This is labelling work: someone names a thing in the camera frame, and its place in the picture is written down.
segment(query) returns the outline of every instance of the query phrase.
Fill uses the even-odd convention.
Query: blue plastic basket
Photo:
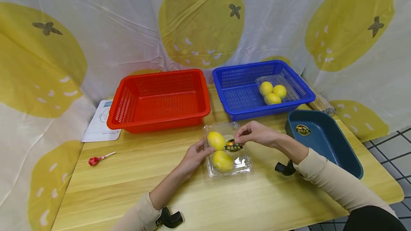
[[[281,75],[298,99],[281,104],[266,105],[256,79],[262,76]],[[315,100],[306,83],[283,61],[273,60],[237,66],[216,68],[214,83],[220,101],[231,120],[245,120],[296,109],[301,104]]]

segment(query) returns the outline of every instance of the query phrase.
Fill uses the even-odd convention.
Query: dark teal tray
[[[364,171],[360,161],[335,120],[326,113],[292,111],[285,128],[287,134],[301,144],[311,147],[358,179],[362,178]]]

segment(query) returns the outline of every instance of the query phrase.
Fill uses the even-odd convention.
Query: tray label
[[[229,141],[227,141],[227,143],[225,143],[225,146],[224,146],[224,150],[231,152],[231,153],[237,152],[240,149],[243,149],[243,145],[240,143],[234,142],[234,139],[230,139]]]
[[[308,136],[311,133],[311,130],[306,125],[298,124],[295,128],[295,131],[302,136]]]

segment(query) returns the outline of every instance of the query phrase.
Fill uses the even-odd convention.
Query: finger
[[[201,145],[200,147],[197,147],[197,152],[200,152],[202,150],[204,150],[204,145]]]
[[[197,143],[193,144],[192,147],[194,147],[196,151],[198,151],[201,147],[204,147],[204,139],[201,139]]]
[[[244,126],[241,126],[238,131],[235,133],[234,138],[241,136],[244,133],[250,133],[251,132],[251,127],[250,127],[250,122],[245,124]]]
[[[236,138],[234,139],[234,141],[235,141],[236,143],[245,144],[246,142],[254,141],[254,135],[253,135],[253,134],[249,134],[249,135],[245,135],[245,136],[236,137]]]
[[[200,160],[204,160],[207,156],[211,155],[214,152],[214,147],[209,147],[201,152],[199,152],[197,155],[200,158]]]

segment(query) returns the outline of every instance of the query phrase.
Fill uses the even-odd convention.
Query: yellow lemon print
[[[243,0],[163,0],[159,28],[168,56],[184,66],[213,68],[236,51]]]
[[[86,71],[83,51],[59,21],[0,3],[1,102],[33,116],[60,117],[83,95]]]
[[[323,71],[340,71],[365,54],[394,16],[394,0],[325,0],[305,33],[305,46]]]
[[[31,175],[28,218],[33,230],[51,230],[83,143],[64,142],[41,157]]]
[[[359,102],[334,100],[330,104],[336,114],[360,141],[365,142],[389,133],[388,125],[368,107]]]
[[[162,70],[155,70],[155,69],[142,69],[129,74],[129,76],[133,75],[140,75],[140,74],[148,74],[148,73],[157,73],[162,72]]]
[[[281,61],[285,62],[286,64],[288,64],[288,66],[291,66],[290,59],[287,58],[287,57],[281,56],[281,55],[269,56],[267,58],[264,58],[260,62],[271,61],[271,60],[281,60]]]

